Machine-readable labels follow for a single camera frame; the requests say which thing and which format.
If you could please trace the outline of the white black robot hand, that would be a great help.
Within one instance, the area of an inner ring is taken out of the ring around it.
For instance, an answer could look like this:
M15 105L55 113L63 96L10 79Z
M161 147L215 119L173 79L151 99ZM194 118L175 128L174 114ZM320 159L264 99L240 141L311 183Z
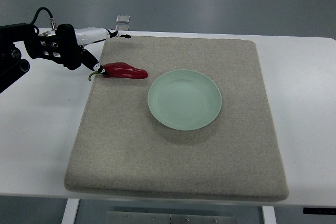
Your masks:
M108 76L98 59L85 49L89 44L105 41L109 38L131 36L124 31L105 28L74 29L70 24L59 25L54 31L46 31L38 35L43 49L43 58L75 70L81 65L93 72Z

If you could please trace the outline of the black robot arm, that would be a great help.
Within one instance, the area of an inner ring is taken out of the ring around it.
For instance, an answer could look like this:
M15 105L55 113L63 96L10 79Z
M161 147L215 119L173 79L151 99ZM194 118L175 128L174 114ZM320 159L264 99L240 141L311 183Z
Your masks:
M35 22L42 10L48 13L51 27L55 29L55 19L52 12L46 7L37 9L30 23L1 26L1 92L30 70L28 60L22 58L22 53L15 43L23 41L27 46L33 46L39 41L39 28L35 26Z

